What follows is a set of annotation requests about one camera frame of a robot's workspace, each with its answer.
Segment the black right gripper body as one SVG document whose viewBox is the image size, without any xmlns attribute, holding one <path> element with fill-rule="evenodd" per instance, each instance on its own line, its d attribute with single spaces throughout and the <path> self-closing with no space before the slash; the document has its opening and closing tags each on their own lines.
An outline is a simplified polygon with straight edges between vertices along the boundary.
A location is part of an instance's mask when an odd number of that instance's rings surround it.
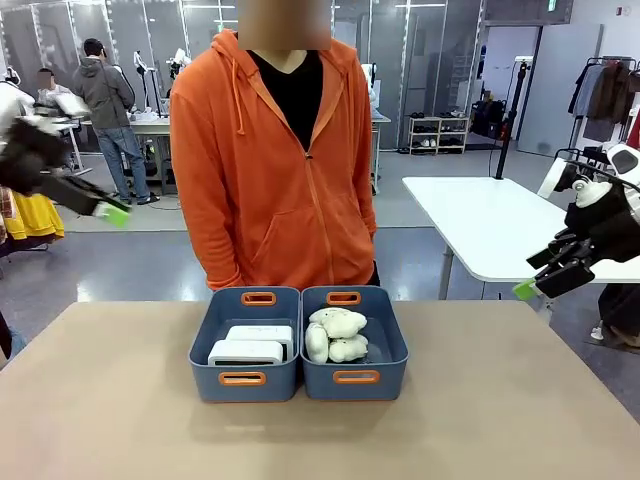
<svg viewBox="0 0 640 480">
<path fill-rule="evenodd" d="M 567 207 L 566 228 L 554 237 L 555 242 L 588 241 L 593 262 L 613 260 L 624 263 L 639 256 L 639 220 L 631 213 L 624 188 L 609 185 L 609 190 L 589 205 L 578 193 Z"/>
</svg>

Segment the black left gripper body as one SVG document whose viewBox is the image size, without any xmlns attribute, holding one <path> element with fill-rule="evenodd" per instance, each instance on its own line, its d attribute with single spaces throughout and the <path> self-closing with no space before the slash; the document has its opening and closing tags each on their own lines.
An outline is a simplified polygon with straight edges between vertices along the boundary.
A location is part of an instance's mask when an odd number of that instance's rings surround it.
<svg viewBox="0 0 640 480">
<path fill-rule="evenodd" d="M 58 184 L 54 170 L 65 164 L 67 152 L 56 133 L 15 118 L 1 148 L 1 186 L 22 195 L 49 194 Z"/>
</svg>

